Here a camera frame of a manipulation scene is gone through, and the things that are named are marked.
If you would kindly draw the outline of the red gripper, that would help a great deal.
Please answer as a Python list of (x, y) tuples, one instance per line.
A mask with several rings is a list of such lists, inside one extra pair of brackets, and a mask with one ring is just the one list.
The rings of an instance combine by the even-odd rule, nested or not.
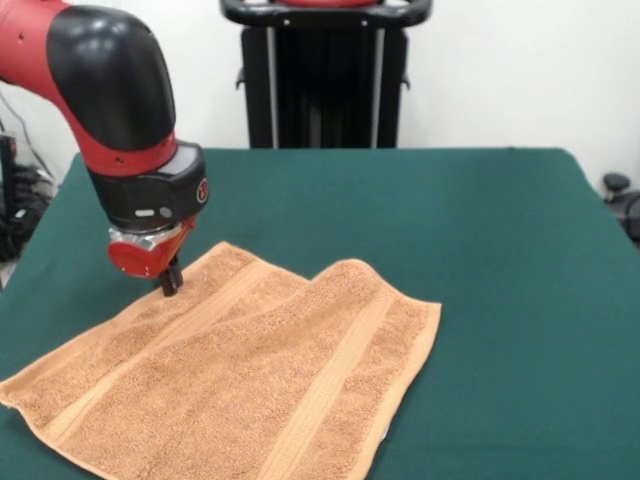
[(165, 297), (175, 295), (183, 285), (179, 260), (174, 258), (196, 224), (196, 216), (169, 228), (131, 233), (116, 227), (108, 230), (107, 253), (124, 273), (138, 278), (156, 278)]

